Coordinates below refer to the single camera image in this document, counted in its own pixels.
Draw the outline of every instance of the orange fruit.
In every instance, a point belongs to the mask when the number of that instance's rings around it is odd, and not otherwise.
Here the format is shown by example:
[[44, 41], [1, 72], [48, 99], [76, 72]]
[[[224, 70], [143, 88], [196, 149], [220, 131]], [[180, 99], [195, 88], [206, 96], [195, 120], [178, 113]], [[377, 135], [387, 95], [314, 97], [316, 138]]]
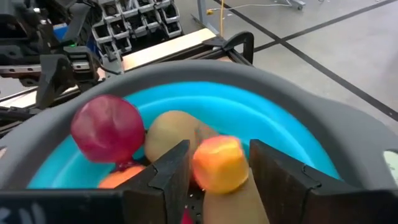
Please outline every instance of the orange fruit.
[[125, 181], [129, 180], [131, 177], [134, 177], [135, 175], [137, 175], [144, 169], [145, 169], [145, 166], [135, 165], [135, 166], [132, 166], [132, 167], [126, 169], [123, 172], [120, 172], [120, 171], [113, 172], [113, 173], [107, 175], [105, 177], [105, 179], [103, 179], [101, 181], [101, 183], [99, 183], [98, 188], [101, 188], [101, 189], [116, 188], [117, 186], [119, 186], [122, 183], [124, 183]]
[[193, 155], [192, 170], [197, 184], [216, 194], [236, 190], [249, 177], [241, 141], [233, 136], [203, 140]]

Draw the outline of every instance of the beige toy food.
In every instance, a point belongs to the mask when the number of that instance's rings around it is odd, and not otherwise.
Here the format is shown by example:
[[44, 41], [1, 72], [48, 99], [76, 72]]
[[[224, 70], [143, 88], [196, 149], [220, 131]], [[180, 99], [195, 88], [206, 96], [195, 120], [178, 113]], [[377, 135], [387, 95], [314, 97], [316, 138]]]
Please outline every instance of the beige toy food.
[[144, 151], [148, 160], [154, 162], [180, 141], [188, 139], [190, 155], [193, 155], [202, 140], [217, 135], [207, 124], [186, 112], [168, 111], [158, 116], [150, 126]]
[[192, 169], [197, 184], [206, 190], [204, 224], [269, 223], [240, 140], [204, 140], [193, 155]]

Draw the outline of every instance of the gray concrete floor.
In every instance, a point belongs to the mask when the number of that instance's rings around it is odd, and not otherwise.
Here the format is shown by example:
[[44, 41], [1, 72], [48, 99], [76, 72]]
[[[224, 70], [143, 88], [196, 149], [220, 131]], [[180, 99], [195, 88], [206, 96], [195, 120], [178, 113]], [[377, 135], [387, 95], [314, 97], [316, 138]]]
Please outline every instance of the gray concrete floor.
[[[219, 8], [217, 1], [206, 0], [207, 8]], [[398, 0], [304, 1], [303, 11], [251, 6], [224, 11], [224, 38], [252, 32], [254, 66], [363, 110], [398, 134]], [[198, 30], [191, 17], [197, 15], [197, 0], [175, 2], [184, 32]], [[275, 2], [225, 3], [236, 7]], [[219, 27], [219, 13], [209, 17], [215, 27]], [[1, 79], [0, 98], [23, 89], [17, 80]]]

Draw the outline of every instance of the floor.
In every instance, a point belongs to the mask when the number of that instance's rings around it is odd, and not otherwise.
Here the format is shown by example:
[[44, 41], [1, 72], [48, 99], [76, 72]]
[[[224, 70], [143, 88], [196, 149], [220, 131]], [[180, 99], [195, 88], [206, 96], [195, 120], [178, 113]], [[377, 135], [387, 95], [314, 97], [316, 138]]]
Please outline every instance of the floor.
[[[205, 0], [208, 9], [220, 0]], [[398, 134], [398, 0], [303, 0], [291, 7], [240, 7], [224, 11], [224, 38], [255, 35], [254, 66], [280, 75], [316, 95], [340, 101], [379, 119]], [[200, 27], [197, 0], [175, 0], [185, 33]], [[225, 0], [285, 4], [286, 0]], [[219, 28], [220, 11], [209, 17]], [[2, 79], [0, 98], [23, 90]]]

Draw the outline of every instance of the orange object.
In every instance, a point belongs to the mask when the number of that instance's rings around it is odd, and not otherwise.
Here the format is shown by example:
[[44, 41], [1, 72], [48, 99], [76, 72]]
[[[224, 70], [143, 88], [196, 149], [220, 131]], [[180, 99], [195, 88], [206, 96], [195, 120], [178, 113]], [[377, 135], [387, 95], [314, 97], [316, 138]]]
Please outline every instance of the orange object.
[[101, 181], [101, 183], [99, 183], [98, 188], [101, 188], [101, 189], [116, 188], [117, 186], [121, 185], [122, 183], [124, 183], [125, 181], [130, 179], [131, 177], [134, 177], [135, 175], [137, 175], [144, 169], [145, 169], [145, 167], [142, 165], [134, 165], [134, 166], [126, 169], [125, 171], [113, 172], [113, 173], [109, 174], [108, 176], [106, 176], [105, 179], [103, 179]]
[[203, 140], [193, 155], [192, 168], [197, 184], [215, 194], [236, 190], [249, 176], [241, 141], [232, 136]]

